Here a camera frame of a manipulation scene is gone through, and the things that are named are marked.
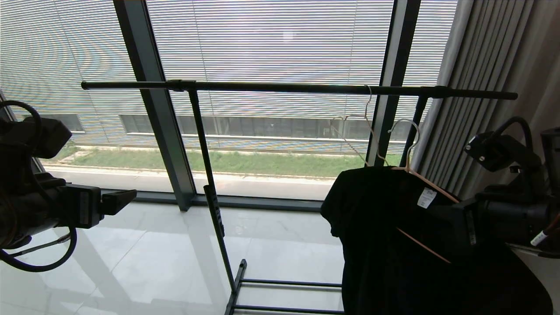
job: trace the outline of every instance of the horizontal metal bar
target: horizontal metal bar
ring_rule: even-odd
[[[324,282],[302,282],[302,281],[282,281],[282,280],[262,280],[262,279],[241,279],[241,283],[258,283],[258,284],[277,284],[277,285],[301,285],[301,286],[323,286],[327,288],[341,288],[340,283],[324,283]]]
[[[89,89],[169,89],[174,91],[255,91],[255,92],[297,92],[325,94],[370,94],[411,95],[427,98],[485,98],[517,99],[517,93],[496,91],[455,90],[447,86],[370,86],[365,85],[325,85],[325,84],[285,84],[249,82],[203,82],[169,80],[166,82],[82,82],[84,90]]]
[[[117,192],[118,189],[102,189],[101,193]],[[139,191],[136,194],[135,202],[147,203],[165,203],[176,205],[177,199],[172,192],[153,192]],[[242,197],[242,196],[219,196],[218,204],[221,207],[242,208],[242,209],[260,209],[260,210],[282,210],[282,211],[299,211],[299,212],[320,212],[321,201],[314,200],[294,200],[281,198],[259,198],[259,197]],[[208,201],[203,194],[194,196],[191,202],[192,206],[208,206]]]
[[[250,311],[302,313],[302,314],[344,314],[344,311],[330,311],[328,309],[269,307],[269,306],[254,306],[254,305],[236,305],[235,309],[246,309]]]

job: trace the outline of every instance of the black t-shirt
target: black t-shirt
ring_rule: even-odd
[[[389,167],[344,171],[334,182],[321,214],[343,246],[345,314],[552,314],[545,288],[505,244],[487,240],[460,260],[442,252],[451,226],[418,205],[425,188],[424,205],[452,204]]]

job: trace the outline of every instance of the clothing tag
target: clothing tag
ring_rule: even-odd
[[[420,198],[418,199],[417,205],[424,209],[428,209],[428,206],[432,203],[434,198],[436,198],[436,195],[437,192],[429,188],[424,188],[424,191],[422,192]]]

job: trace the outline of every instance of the white cable label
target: white cable label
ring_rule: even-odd
[[[535,236],[535,238],[531,241],[531,245],[533,246],[537,246],[538,244],[540,244],[540,242],[544,241],[544,239],[547,238],[547,236],[544,234],[543,231],[541,231],[539,234],[537,234],[537,236]]]
[[[420,198],[418,199],[417,205],[424,208],[424,209],[428,209],[428,206],[436,198],[436,195],[437,195],[437,192],[435,192],[435,191],[433,191],[429,188],[424,188],[424,191],[422,192],[422,194],[420,195]]]

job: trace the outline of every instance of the white glossy floor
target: white glossy floor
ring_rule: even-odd
[[[342,248],[320,215],[222,209],[222,218],[234,274],[245,258],[246,277],[340,282]],[[46,231],[34,244],[65,232]],[[228,282],[207,208],[181,213],[171,205],[131,204],[99,226],[80,231],[78,237],[72,258],[54,271],[30,274],[2,263],[0,314],[224,313]],[[26,260],[46,264],[65,250],[58,245],[32,253]],[[521,257],[547,287],[558,309],[560,263]],[[336,290],[244,286],[239,303],[342,309]]]

